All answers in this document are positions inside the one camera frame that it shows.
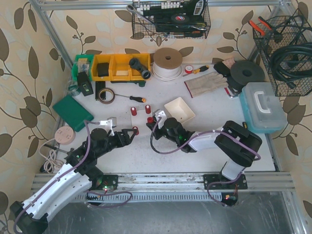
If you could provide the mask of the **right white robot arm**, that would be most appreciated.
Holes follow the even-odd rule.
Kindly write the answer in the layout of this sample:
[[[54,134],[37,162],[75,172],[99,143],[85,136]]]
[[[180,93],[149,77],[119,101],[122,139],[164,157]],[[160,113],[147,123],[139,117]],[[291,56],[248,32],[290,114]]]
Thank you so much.
[[[261,159],[258,150],[262,139],[234,121],[227,121],[219,130],[191,132],[186,130],[176,118],[149,117],[146,126],[151,130],[150,146],[161,155],[173,154],[177,151],[197,153],[210,148],[219,148],[229,160],[221,169],[221,175],[235,181],[253,162]],[[165,137],[176,144],[177,148],[161,152],[153,145],[153,140]]]

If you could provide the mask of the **large red spring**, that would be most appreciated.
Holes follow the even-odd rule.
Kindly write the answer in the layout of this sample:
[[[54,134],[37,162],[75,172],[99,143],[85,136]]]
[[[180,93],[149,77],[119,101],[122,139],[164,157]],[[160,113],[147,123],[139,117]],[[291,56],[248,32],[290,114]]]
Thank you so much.
[[[145,113],[146,114],[150,114],[151,113],[151,106],[150,105],[146,105],[145,106]]]
[[[136,110],[135,107],[131,107],[130,111],[131,111],[131,115],[132,116],[136,116],[137,115],[137,110]]]

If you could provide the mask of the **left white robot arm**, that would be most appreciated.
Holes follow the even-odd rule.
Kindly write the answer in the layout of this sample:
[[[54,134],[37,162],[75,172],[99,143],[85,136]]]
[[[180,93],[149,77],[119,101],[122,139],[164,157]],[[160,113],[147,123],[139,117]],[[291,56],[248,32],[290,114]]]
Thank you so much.
[[[137,129],[106,131],[103,126],[108,124],[109,120],[96,122],[98,128],[87,130],[87,139],[69,153],[66,162],[41,189],[27,200],[10,206],[15,218],[14,233],[43,233],[53,217],[82,192],[100,189],[107,196],[109,181],[97,168],[98,158],[130,145],[137,134]]]

